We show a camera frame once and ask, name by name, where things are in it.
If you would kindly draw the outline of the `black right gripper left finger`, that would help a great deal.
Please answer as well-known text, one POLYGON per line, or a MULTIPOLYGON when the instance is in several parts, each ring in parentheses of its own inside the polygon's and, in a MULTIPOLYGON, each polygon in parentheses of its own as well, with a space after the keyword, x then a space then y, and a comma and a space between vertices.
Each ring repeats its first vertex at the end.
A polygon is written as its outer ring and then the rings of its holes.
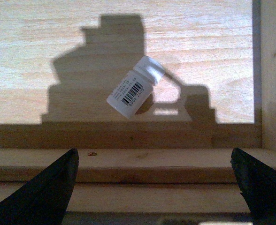
POLYGON ((60 225, 76 183, 79 155, 70 149, 0 202, 0 225, 60 225))

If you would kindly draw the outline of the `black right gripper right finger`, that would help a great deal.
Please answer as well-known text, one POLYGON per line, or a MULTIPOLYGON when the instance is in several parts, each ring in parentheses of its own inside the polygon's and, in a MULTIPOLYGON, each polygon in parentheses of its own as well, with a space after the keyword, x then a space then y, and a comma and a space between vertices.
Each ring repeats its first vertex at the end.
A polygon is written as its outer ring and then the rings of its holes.
POLYGON ((254 225, 276 225, 276 170, 234 148, 231 166, 254 225))

